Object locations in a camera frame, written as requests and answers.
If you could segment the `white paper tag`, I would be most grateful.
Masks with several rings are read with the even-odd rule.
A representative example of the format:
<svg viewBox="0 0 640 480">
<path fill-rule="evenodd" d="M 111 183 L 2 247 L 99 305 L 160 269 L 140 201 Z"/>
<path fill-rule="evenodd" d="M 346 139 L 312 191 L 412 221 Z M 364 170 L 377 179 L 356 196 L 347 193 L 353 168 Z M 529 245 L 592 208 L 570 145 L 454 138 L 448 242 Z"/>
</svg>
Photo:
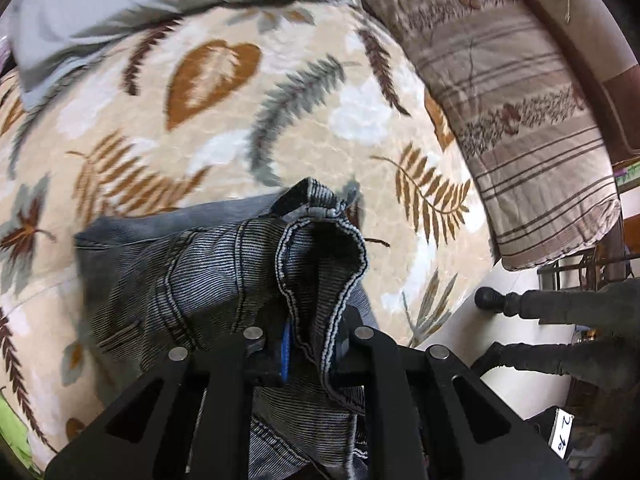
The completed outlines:
<svg viewBox="0 0 640 480">
<path fill-rule="evenodd" d="M 573 429 L 574 416 L 562 410 L 562 408 L 554 408 L 552 415 L 548 445 L 559 458 L 564 458 L 568 445 L 570 444 L 570 434 Z"/>
</svg>

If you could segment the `brown striped pillow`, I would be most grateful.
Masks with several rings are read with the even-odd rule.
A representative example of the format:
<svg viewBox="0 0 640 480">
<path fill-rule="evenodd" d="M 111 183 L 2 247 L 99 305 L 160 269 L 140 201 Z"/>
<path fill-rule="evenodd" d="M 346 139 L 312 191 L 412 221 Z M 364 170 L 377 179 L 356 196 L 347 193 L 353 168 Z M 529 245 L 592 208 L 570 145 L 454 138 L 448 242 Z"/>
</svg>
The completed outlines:
<svg viewBox="0 0 640 480">
<path fill-rule="evenodd" d="M 620 200 L 602 133 L 565 56 L 523 0 L 362 0 L 442 108 L 503 265 L 602 240 Z"/>
</svg>

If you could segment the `cream leaf-print blanket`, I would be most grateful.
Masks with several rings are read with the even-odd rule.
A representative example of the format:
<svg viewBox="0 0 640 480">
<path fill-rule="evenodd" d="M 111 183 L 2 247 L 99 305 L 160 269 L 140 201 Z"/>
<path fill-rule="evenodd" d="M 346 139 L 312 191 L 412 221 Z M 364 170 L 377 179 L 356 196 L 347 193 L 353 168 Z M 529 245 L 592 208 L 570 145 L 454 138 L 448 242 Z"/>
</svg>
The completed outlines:
<svg viewBox="0 0 640 480">
<path fill-rule="evenodd" d="M 400 45 L 344 4 L 217 8 L 138 32 L 38 113 L 1 81 L 1 394 L 39 471 L 105 404 L 81 327 L 74 235 L 269 194 L 360 187 L 382 330 L 434 334 L 490 271 L 488 220 L 442 111 Z"/>
</svg>

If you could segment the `brown wooden headboard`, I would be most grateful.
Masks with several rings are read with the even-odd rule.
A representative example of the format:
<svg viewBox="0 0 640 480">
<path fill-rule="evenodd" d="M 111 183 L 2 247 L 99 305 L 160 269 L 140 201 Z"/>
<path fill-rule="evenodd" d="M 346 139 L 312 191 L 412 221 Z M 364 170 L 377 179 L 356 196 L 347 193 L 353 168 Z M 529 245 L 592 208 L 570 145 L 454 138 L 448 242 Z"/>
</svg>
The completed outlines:
<svg viewBox="0 0 640 480">
<path fill-rule="evenodd" d="M 523 0 L 550 30 L 597 115 L 613 164 L 639 157 L 639 63 L 603 0 Z"/>
</svg>

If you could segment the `grey denim pants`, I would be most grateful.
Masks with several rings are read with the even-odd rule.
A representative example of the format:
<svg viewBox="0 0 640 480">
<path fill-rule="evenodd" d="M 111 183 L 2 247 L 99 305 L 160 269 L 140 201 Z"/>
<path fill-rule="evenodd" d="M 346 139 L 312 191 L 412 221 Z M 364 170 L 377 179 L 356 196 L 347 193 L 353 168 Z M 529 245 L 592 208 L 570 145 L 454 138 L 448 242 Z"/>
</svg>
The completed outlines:
<svg viewBox="0 0 640 480">
<path fill-rule="evenodd" d="M 93 221 L 75 237 L 76 261 L 92 352 L 114 393 L 170 349 L 208 350 L 273 304 L 291 320 L 290 377 L 254 394 L 250 478 L 306 466 L 366 478 L 362 393 L 329 382 L 342 315 L 353 307 L 374 320 L 359 203 L 356 182 L 333 191 L 307 178 L 281 193 Z"/>
</svg>

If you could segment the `bright green cloth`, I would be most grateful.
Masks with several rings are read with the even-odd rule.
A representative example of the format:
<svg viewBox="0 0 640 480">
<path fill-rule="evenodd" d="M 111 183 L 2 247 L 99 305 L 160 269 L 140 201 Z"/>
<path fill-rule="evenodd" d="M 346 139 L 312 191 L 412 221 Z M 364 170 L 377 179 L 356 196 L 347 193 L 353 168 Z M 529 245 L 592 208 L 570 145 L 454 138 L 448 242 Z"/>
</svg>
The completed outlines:
<svg viewBox="0 0 640 480">
<path fill-rule="evenodd" d="M 1 440 L 9 447 L 12 455 L 26 470 L 31 479 L 40 479 L 41 474 L 32 459 L 32 448 L 29 444 L 28 430 L 14 409 L 1 395 Z"/>
</svg>

